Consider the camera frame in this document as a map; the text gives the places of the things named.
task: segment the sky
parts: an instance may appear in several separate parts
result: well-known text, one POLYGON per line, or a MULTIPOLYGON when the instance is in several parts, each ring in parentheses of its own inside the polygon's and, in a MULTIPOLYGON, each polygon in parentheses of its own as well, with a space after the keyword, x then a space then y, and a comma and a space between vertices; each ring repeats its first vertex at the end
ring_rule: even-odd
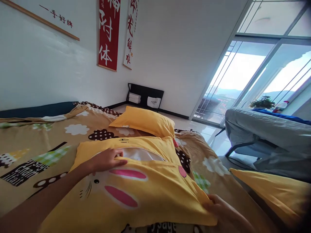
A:
MULTIPOLYGON (((310 52, 304 54, 301 58, 294 60, 288 63, 274 78, 274 80, 270 83, 268 88, 264 92, 273 92, 273 91, 281 91, 290 81, 291 79, 300 71, 300 69, 311 59, 311 46, 310 52)), ((211 85, 218 85, 219 88, 222 89, 237 89, 243 90, 249 80, 252 78, 256 70, 259 68, 260 64, 264 61, 265 56, 253 55, 253 54, 245 54, 245 53, 237 53, 232 60, 228 70, 226 71, 228 64, 230 63, 232 57, 235 53, 231 53, 230 57, 224 57, 219 66, 211 85)), ((287 86, 285 90, 289 90, 294 86, 294 84, 308 71, 311 67, 311 62, 309 62, 306 67, 295 77, 295 79, 291 82, 290 85, 287 86)), ((305 75, 301 81, 299 81, 291 90, 296 91, 311 75, 311 71, 305 75)))

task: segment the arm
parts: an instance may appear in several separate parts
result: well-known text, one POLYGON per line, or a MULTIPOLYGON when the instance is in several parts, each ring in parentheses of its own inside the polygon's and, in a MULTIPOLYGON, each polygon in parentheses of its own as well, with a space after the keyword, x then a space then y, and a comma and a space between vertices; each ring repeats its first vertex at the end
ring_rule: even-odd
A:
POLYGON ((216 215, 219 221, 229 221, 240 232, 256 233, 254 227, 243 215, 236 211, 231 205, 226 203, 217 195, 207 195, 214 204, 205 203, 203 207, 210 213, 216 215))
POLYGON ((107 149, 82 163, 72 172, 4 215, 0 219, 0 229, 3 232, 37 232, 48 214, 85 176, 125 165, 127 160, 114 160, 117 154, 123 156, 122 150, 107 149))

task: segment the black shelf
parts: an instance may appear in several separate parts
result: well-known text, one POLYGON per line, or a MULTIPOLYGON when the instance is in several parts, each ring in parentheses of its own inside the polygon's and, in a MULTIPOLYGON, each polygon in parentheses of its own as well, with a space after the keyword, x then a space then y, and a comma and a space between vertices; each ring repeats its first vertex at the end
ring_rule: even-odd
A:
POLYGON ((139 104, 136 104, 136 103, 133 103, 133 102, 129 101, 130 104, 133 104, 133 105, 135 105, 137 107, 145 108, 145 109, 148 109, 148 110, 156 111, 156 112, 159 111, 160 105, 161 105, 161 102, 162 102, 162 99, 163 99, 164 91, 161 91, 161 90, 158 90, 158 89, 154 89, 154 88, 150 88, 150 87, 145 87, 145 86, 137 85, 137 84, 133 84, 133 83, 129 83, 128 86, 129 86, 129 92, 127 93, 127 98, 126 98, 127 101, 129 101, 130 93, 137 94, 137 95, 141 96, 139 104), (159 104, 159 108, 151 108, 151 107, 149 107, 147 105, 148 97, 161 98, 161 101, 160 101, 160 104, 159 104))

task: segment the bed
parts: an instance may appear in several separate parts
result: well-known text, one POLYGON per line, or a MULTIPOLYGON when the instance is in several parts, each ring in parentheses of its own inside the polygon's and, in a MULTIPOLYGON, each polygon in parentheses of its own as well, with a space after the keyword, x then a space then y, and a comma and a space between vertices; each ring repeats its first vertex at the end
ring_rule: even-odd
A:
MULTIPOLYGON (((65 176, 75 161, 79 143, 95 138, 152 136, 131 128, 109 127, 120 115, 89 102, 73 102, 72 110, 62 115, 0 118, 0 216, 65 176)), ((278 232, 199 133, 175 129, 175 137, 178 143, 176 155, 186 161, 182 164, 184 170, 201 189, 223 198, 258 232, 278 232)), ((126 226, 122 232, 198 233, 224 230, 238 232, 233 226, 221 222, 216 227, 154 223, 136 229, 126 226)))

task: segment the wall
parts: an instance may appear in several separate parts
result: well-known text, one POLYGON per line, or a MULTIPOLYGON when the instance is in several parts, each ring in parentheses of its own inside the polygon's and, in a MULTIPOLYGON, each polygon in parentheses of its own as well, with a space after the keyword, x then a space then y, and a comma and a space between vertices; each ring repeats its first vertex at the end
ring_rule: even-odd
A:
POLYGON ((101 106, 125 101, 128 0, 121 1, 118 72, 98 67, 97 1, 79 1, 80 41, 0 2, 0 110, 64 101, 101 106))
POLYGON ((132 82, 164 91, 161 108, 190 116, 247 0, 143 0, 132 82))
POLYGON ((300 117, 304 120, 311 121, 311 82, 310 81, 309 81, 309 85, 282 112, 283 114, 300 117))

